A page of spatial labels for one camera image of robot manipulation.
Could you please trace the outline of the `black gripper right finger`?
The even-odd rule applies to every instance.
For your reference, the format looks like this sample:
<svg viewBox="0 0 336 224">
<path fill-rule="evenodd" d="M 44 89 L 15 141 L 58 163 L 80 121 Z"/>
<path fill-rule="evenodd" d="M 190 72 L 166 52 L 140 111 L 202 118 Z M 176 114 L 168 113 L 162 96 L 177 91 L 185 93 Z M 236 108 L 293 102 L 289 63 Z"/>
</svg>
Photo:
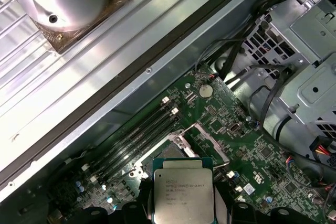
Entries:
<svg viewBox="0 0 336 224">
<path fill-rule="evenodd" d="M 218 223 L 301 223 L 298 214 L 287 209 L 273 209 L 267 215 L 246 202 L 235 202 L 224 182 L 214 183 L 214 200 Z"/>
</svg>

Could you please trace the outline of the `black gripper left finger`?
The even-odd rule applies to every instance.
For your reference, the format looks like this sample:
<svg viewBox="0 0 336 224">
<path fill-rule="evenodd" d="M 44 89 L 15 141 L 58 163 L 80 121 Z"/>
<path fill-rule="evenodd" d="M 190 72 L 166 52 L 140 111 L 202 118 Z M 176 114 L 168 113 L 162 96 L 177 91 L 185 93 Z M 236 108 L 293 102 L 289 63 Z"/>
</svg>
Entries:
<svg viewBox="0 0 336 224">
<path fill-rule="evenodd" d="M 102 210 L 85 209 L 81 212 L 81 223 L 153 223 L 154 213 L 154 182 L 143 180 L 140 183 L 136 201 L 124 204 L 120 210 L 105 214 Z"/>
</svg>

